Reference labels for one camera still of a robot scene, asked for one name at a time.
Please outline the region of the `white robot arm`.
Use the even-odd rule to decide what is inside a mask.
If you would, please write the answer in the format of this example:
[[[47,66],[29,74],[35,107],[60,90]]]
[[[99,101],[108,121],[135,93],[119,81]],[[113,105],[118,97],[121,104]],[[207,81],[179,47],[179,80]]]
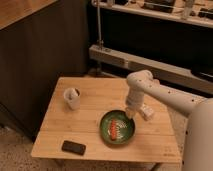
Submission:
[[[145,94],[173,108],[188,118],[182,171],[213,171],[213,98],[183,92],[154,81],[149,70],[130,73],[125,112],[128,118],[140,113],[143,118],[153,114],[143,108]]]

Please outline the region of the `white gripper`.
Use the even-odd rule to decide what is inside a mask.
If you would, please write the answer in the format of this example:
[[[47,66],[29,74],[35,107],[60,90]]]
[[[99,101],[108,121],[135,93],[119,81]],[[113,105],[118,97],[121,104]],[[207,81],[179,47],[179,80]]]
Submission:
[[[126,98],[126,108],[125,112],[129,119],[132,119],[137,113],[142,111],[143,98]]]

